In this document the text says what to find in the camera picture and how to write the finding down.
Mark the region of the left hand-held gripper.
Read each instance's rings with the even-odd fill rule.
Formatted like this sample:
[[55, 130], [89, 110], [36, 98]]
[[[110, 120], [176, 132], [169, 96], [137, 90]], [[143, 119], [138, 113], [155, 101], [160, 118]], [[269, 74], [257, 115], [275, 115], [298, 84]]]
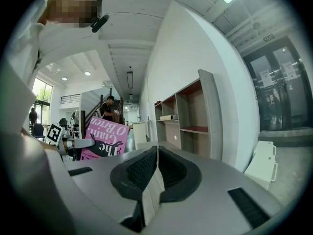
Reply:
[[51, 145], [55, 145], [63, 162], [73, 161], [73, 155], [69, 155], [70, 149], [83, 149], [95, 145], [93, 139], [73, 139], [64, 127], [52, 124], [47, 132], [47, 140]]

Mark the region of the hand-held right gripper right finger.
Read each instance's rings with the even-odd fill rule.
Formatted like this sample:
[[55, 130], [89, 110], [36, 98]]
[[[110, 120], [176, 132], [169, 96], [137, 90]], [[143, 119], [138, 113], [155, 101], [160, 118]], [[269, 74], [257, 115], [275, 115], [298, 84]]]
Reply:
[[253, 226], [241, 212], [248, 200], [262, 210], [259, 225], [274, 217], [281, 203], [235, 168], [179, 149], [175, 154], [195, 163], [202, 174], [199, 187], [185, 200], [162, 203], [146, 227], [148, 235], [242, 235]]

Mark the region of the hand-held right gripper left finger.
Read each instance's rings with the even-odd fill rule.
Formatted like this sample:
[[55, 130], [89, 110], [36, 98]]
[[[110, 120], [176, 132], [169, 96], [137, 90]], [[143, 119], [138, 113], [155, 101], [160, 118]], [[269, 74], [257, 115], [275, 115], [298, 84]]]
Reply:
[[159, 209], [158, 148], [64, 164], [79, 190], [117, 223], [143, 230]]

